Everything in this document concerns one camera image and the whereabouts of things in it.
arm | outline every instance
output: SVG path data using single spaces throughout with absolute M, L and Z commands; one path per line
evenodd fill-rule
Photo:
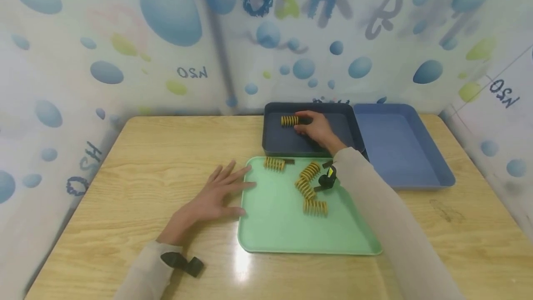
M 297 113 L 314 117 L 310 125 L 297 125 L 295 129 L 309 135 L 334 156 L 337 178 L 380 241 L 404 299 L 464 300 L 402 199 L 361 153 L 347 148 L 333 134 L 322 114 L 309 113 Z
M 224 169 L 218 166 L 199 194 L 172 215 L 157 240 L 148 243 L 133 262 L 115 293 L 115 300 L 161 299 L 174 271 L 162 261 L 161 255 L 170 251 L 181 253 L 186 233 L 197 222 L 245 214 L 242 208 L 223 205 L 228 194 L 237 194 L 255 185 L 253 182 L 236 183 L 251 168 L 244 167 L 232 173 L 234 167 L 235 161 Z

sleeve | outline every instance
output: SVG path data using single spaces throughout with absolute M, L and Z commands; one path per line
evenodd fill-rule
M 115 300 L 159 300 L 170 282 L 173 268 L 161 260 L 165 252 L 181 253 L 181 247 L 148 243 L 133 262 L 126 279 L 115 293 Z
M 404 299 L 464 300 L 410 210 L 361 153 L 353 148 L 340 150 L 334 167 L 380 241 Z

wooden table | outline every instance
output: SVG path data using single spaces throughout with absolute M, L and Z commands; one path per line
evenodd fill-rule
M 421 118 L 457 184 L 401 198 L 467 299 L 530 299 L 532 244 L 441 119 Z M 219 163 L 234 158 L 242 166 L 263 155 L 262 126 L 259 116 L 131 119 L 27 299 L 111 299 L 144 244 Z M 383 255 L 249 254 L 237 225 L 192 232 L 187 256 L 201 258 L 206 270 L 199 279 L 174 273 L 164 299 L 396 299 Z

tray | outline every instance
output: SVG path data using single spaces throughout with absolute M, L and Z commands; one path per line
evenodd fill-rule
M 422 120 L 407 104 L 356 104 L 353 107 L 368 157 L 396 190 L 439 190 L 455 184 Z
M 365 144 L 350 105 L 271 102 L 265 106 L 263 124 L 263 150 L 267 156 L 331 157 L 327 150 L 308 137 L 298 135 L 290 127 L 281 127 L 281 116 L 294 115 L 301 110 L 323 113 L 341 141 L 365 155 Z
M 246 216 L 239 220 L 238 240 L 249 252 L 294 252 L 306 254 L 377 255 L 381 245 L 359 215 L 348 192 L 339 185 L 318 192 L 328 203 L 327 217 L 305 215 L 303 197 L 294 187 L 300 171 L 312 160 L 320 164 L 331 159 L 295 158 L 283 172 L 263 167 L 264 157 L 248 161 L 252 170 L 245 181 L 255 188 L 242 193 Z M 318 186 L 316 176 L 312 186 Z

yellow spring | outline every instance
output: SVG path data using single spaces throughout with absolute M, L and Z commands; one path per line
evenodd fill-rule
M 285 160 L 275 159 L 274 157 L 265 157 L 263 166 L 268 169 L 282 171 L 285 167 Z
M 297 125 L 298 123 L 298 116 L 281 116 L 281 126 L 284 128 Z
M 300 178 L 294 185 L 306 200 L 316 198 L 316 192 L 311 188 L 311 184 L 309 184 L 304 178 Z
M 305 199 L 303 202 L 303 212 L 311 215 L 328 215 L 328 204 L 325 201 Z
M 312 161 L 312 163 L 309 163 L 307 167 L 305 167 L 304 170 L 300 173 L 301 178 L 305 178 L 306 181 L 310 182 L 315 178 L 315 176 L 320 171 L 320 165 L 316 163 L 315 161 Z

